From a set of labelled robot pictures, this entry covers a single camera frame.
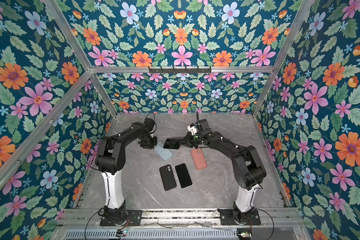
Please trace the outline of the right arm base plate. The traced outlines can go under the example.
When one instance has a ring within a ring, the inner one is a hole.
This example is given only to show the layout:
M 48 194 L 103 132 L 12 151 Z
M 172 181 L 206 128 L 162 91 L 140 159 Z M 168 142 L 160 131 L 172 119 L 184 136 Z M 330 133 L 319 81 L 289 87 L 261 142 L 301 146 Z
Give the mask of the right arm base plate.
M 237 209 L 218 209 L 221 225 L 223 226 L 259 226 L 261 220 L 257 210 L 242 213 Z

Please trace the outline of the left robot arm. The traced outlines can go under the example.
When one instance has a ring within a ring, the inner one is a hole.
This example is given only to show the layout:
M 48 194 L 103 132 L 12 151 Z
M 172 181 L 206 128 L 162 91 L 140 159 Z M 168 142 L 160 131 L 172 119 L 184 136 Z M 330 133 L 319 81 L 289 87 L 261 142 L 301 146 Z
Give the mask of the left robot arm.
M 143 149 L 154 149 L 157 145 L 155 120 L 146 118 L 144 122 L 134 122 L 123 132 L 111 137 L 103 137 L 99 143 L 95 165 L 102 173 L 105 184 L 105 206 L 118 210 L 125 202 L 122 193 L 122 169 L 126 163 L 126 147 L 135 140 Z

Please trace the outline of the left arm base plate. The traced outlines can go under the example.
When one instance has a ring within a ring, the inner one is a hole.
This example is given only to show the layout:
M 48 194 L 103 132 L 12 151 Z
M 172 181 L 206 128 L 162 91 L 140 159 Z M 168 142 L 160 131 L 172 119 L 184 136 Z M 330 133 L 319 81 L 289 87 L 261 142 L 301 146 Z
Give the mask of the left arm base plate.
M 101 210 L 99 216 L 101 217 L 100 226 L 103 227 L 124 227 L 139 226 L 142 220 L 143 211 L 141 210 L 122 210 L 121 212 L 112 209 Z

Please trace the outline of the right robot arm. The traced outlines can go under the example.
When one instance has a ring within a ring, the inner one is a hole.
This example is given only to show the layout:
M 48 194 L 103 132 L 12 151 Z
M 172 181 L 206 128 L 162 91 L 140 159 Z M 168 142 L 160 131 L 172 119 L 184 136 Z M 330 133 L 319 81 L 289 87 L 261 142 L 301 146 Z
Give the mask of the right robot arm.
M 231 160 L 235 179 L 240 186 L 234 210 L 236 214 L 242 215 L 252 211 L 256 191 L 262 188 L 261 183 L 267 176 L 256 148 L 241 146 L 213 131 L 206 119 L 190 124 L 187 130 L 186 136 L 181 140 L 182 146 L 195 149 L 204 146 L 222 153 Z

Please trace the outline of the purple edged smartphone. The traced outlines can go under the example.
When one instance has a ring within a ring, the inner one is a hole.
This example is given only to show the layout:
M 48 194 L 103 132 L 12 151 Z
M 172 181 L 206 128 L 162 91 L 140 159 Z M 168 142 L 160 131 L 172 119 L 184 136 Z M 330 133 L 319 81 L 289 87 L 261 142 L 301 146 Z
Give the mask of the purple edged smartphone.
M 166 139 L 163 148 L 178 150 L 181 147 L 181 139 Z

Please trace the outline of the light blue phone case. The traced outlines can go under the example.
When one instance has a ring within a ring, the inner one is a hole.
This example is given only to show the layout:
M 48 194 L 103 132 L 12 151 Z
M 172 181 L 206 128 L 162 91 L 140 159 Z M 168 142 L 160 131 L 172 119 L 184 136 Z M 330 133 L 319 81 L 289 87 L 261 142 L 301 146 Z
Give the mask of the light blue phone case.
M 168 161 L 173 156 L 173 153 L 169 149 L 164 148 L 162 142 L 158 142 L 154 150 L 163 161 Z

